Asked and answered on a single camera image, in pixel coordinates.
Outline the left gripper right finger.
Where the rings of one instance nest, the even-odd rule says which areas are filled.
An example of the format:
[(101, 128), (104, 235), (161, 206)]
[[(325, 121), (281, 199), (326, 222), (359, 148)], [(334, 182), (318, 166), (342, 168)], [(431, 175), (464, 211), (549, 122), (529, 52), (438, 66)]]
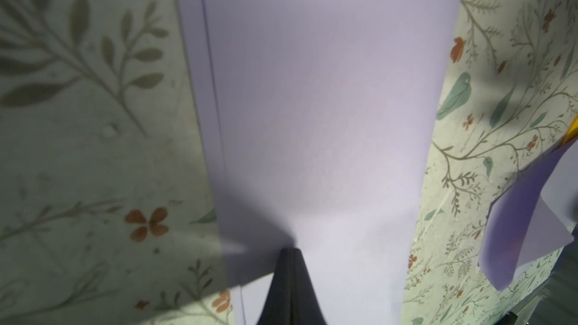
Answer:
[(290, 254), (293, 271), (290, 295), (291, 324), (326, 325), (302, 251), (295, 248), (291, 249)]

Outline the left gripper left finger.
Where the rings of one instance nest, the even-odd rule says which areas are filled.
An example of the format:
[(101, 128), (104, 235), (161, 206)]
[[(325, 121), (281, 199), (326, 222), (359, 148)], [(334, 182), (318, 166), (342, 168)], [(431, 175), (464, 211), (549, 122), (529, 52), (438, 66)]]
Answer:
[(291, 323), (292, 252), (280, 252), (269, 292), (258, 325), (287, 325)]

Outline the purple paper sheet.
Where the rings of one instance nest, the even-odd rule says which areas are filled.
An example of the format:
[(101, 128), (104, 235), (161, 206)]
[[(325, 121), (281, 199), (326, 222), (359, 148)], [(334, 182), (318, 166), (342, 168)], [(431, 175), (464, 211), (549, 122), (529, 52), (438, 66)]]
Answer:
[(498, 291), (533, 261), (574, 241), (577, 224), (577, 140), (536, 162), (494, 202), (478, 260)]
[(459, 0), (177, 0), (233, 314), (299, 248), (329, 324), (398, 324)]

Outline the yellow rectangular paper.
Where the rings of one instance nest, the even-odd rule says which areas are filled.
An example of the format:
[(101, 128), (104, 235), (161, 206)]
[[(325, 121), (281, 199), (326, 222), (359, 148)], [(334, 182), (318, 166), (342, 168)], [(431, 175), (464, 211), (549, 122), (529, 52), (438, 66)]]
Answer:
[(573, 141), (578, 134), (578, 116), (575, 117), (571, 125), (569, 126), (563, 140), (561, 141), (559, 147), (565, 146), (567, 143)]

